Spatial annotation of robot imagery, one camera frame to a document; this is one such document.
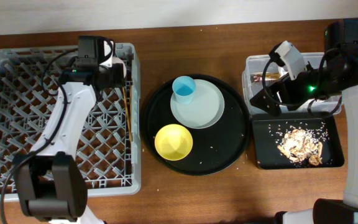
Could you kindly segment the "pink plastic cup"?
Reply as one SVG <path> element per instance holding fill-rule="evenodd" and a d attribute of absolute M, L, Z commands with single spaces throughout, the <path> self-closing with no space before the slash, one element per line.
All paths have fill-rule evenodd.
<path fill-rule="evenodd" d="M 122 59 L 120 59 L 118 57 L 113 57 L 112 58 L 112 68 L 117 70 L 122 75 L 124 80 L 126 79 L 127 68 L 126 68 L 125 62 Z"/>

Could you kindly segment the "rice and peanut shell scraps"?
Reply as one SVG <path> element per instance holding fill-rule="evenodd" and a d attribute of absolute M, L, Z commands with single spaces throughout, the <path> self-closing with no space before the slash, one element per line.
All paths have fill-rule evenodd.
<path fill-rule="evenodd" d="M 306 162 L 308 166 L 323 164 L 323 144 L 329 140 L 324 121 L 313 128 L 311 122 L 284 121 L 268 124 L 268 137 L 273 137 L 273 149 L 296 166 Z"/>

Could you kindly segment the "blue plastic cup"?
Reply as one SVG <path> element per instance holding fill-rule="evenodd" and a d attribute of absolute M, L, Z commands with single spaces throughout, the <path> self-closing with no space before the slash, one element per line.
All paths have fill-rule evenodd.
<path fill-rule="evenodd" d="M 189 76 L 180 76 L 174 79 L 172 90 L 177 102 L 189 104 L 194 98 L 196 83 L 194 79 Z"/>

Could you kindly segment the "yellow plastic bowl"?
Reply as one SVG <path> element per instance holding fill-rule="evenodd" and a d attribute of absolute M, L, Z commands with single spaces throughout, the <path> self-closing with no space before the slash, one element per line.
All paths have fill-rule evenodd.
<path fill-rule="evenodd" d="M 168 124 L 159 129 L 155 135 L 154 146 L 163 159 L 179 161 L 191 152 L 193 137 L 184 126 Z"/>

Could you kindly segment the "white napkin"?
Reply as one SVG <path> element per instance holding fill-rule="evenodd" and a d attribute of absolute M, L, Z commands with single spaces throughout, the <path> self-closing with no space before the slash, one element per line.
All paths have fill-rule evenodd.
<path fill-rule="evenodd" d="M 278 73 L 280 77 L 283 77 L 288 74 L 288 71 L 286 70 L 285 67 L 278 67 Z"/>

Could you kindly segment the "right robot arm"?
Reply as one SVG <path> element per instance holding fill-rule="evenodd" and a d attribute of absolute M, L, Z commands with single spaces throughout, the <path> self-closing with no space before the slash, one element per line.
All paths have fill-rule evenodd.
<path fill-rule="evenodd" d="M 324 55 L 318 68 L 307 65 L 302 54 L 284 41 L 269 52 L 269 62 L 286 67 L 287 74 L 250 99 L 272 116 L 281 108 L 296 110 L 316 100 L 339 96 L 345 107 L 348 139 L 346 188 L 340 200 L 320 198 L 313 208 L 278 212 L 275 223 L 358 223 L 358 20 L 343 19 L 324 31 Z"/>

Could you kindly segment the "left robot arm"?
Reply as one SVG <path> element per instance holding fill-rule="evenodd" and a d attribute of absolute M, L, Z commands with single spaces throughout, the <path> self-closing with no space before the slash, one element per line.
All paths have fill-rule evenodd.
<path fill-rule="evenodd" d="M 87 206 L 88 190 L 75 162 L 90 111 L 107 88 L 123 87 L 126 66 L 113 40 L 80 36 L 77 53 L 59 75 L 46 127 L 26 155 L 14 156 L 14 180 L 24 215 L 41 222 L 102 223 Z"/>

